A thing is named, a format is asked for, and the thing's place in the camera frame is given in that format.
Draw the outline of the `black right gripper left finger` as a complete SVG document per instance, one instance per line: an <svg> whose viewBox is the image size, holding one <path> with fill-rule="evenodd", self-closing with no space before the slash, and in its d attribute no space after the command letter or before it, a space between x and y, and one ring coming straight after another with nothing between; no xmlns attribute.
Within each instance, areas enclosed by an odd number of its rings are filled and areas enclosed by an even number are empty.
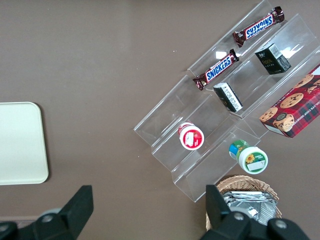
<svg viewBox="0 0 320 240"><path fill-rule="evenodd" d="M94 211L93 188L83 185L58 212L41 215L18 228L16 222L0 223L2 240L76 240Z"/></svg>

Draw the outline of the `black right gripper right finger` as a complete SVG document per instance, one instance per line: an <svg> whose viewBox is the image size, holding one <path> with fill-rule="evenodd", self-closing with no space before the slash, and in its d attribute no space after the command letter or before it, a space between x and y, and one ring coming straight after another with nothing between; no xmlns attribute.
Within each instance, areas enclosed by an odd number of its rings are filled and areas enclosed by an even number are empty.
<svg viewBox="0 0 320 240"><path fill-rule="evenodd" d="M215 185L206 186L206 212L212 229L202 240L308 240L307 234L293 221L272 218L262 225L246 214L231 211Z"/></svg>

